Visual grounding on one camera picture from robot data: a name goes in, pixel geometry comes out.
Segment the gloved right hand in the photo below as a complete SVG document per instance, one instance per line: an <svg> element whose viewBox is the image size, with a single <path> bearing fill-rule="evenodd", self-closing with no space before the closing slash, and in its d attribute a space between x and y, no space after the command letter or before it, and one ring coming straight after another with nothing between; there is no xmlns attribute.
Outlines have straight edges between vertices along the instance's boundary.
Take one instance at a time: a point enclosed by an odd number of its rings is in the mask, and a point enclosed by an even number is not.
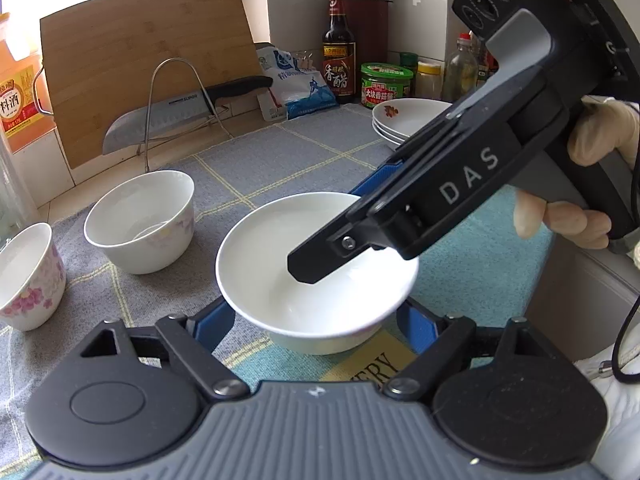
<svg viewBox="0 0 640 480"><path fill-rule="evenodd" d="M638 153L639 114L620 101L589 102L587 111L568 141L568 154L580 166L591 166L606 155L620 153L634 166ZM569 202L548 203L525 191L516 192L513 224L523 240L533 237L541 226L586 249L608 247L612 221L601 211L582 209Z"/></svg>

